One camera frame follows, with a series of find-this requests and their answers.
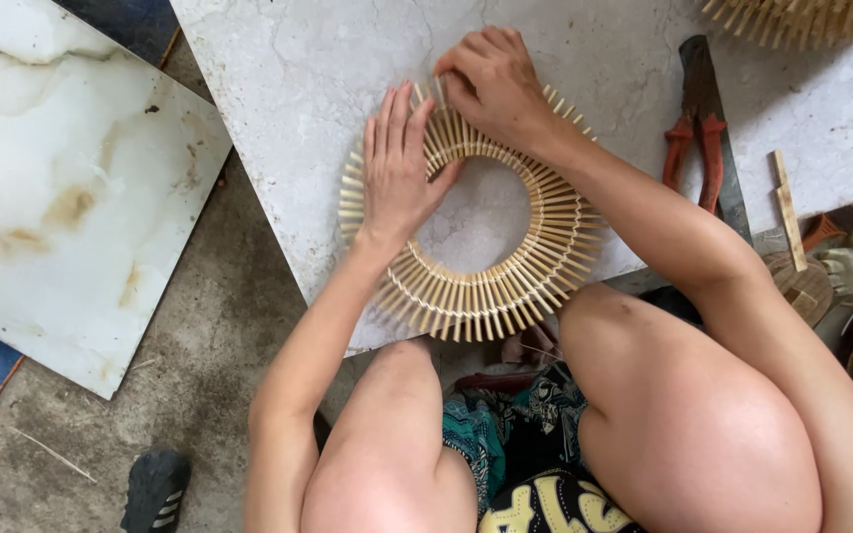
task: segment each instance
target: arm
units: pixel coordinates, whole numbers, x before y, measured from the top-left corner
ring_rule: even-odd
[[[812,441],[824,530],[853,531],[853,382],[752,248],[551,113],[517,31],[470,33],[434,74],[445,74],[450,102],[484,134],[549,164],[585,195],[641,259],[693,301],[714,339],[786,394]]]
[[[433,101],[408,119],[412,85],[389,88],[364,130],[365,220],[321,294],[268,366],[249,408],[247,533],[296,533],[318,459],[312,418],[350,334],[388,264],[436,211],[461,164],[427,183],[424,127]]]

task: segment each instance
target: marble worktop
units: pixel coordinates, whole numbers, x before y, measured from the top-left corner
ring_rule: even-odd
[[[343,251],[339,169],[365,115],[388,83],[425,79],[443,51],[484,24],[519,28],[543,82],[586,114],[604,146],[657,177],[663,131],[680,114],[677,48],[707,33],[753,232],[781,223],[767,160],[775,149],[800,215],[853,201],[853,44],[807,53],[760,48],[721,33],[697,0],[172,5],[308,302]],[[693,198],[701,180],[695,154],[684,180]],[[421,231],[427,249],[455,267],[510,252],[528,209],[520,187],[497,185],[517,178],[472,167]],[[608,237],[596,280],[644,266],[613,232]],[[349,355],[410,335],[369,308]]]
[[[110,399],[231,148],[51,0],[0,0],[0,341]]]

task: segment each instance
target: thigh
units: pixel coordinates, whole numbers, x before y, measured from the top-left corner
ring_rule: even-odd
[[[303,531],[475,531],[472,471],[443,447],[442,418],[427,343],[382,348],[321,453],[305,494]]]
[[[818,531],[812,446],[776,386],[692,325],[596,284],[561,317],[595,477],[653,531]]]

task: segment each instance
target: white stripes on shoe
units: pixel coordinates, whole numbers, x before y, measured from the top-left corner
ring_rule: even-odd
[[[173,500],[177,500],[182,495],[183,495],[183,491],[173,492],[170,495],[170,497],[167,498],[167,502],[172,502]],[[162,509],[160,509],[160,512],[157,513],[156,515],[160,516],[160,517],[162,517],[163,515],[168,515],[168,514],[172,513],[173,511],[175,511],[176,507],[178,507],[179,504],[180,504],[179,502],[176,502],[173,505],[167,505],[166,507],[163,507]],[[174,520],[176,520],[176,515],[171,515],[171,516],[168,516],[165,518],[158,518],[158,519],[154,520],[154,528],[164,527],[164,526],[170,524]]]

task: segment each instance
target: pliers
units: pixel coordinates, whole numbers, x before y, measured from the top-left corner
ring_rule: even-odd
[[[717,118],[719,102],[716,71],[713,58],[705,39],[687,41],[680,50],[683,61],[683,112],[677,125],[664,136],[669,143],[666,162],[663,164],[663,185],[680,192],[681,171],[694,131],[699,127],[703,156],[703,189],[699,194],[699,206],[716,214],[719,189],[723,180],[722,149],[719,136],[726,129],[726,122]]]

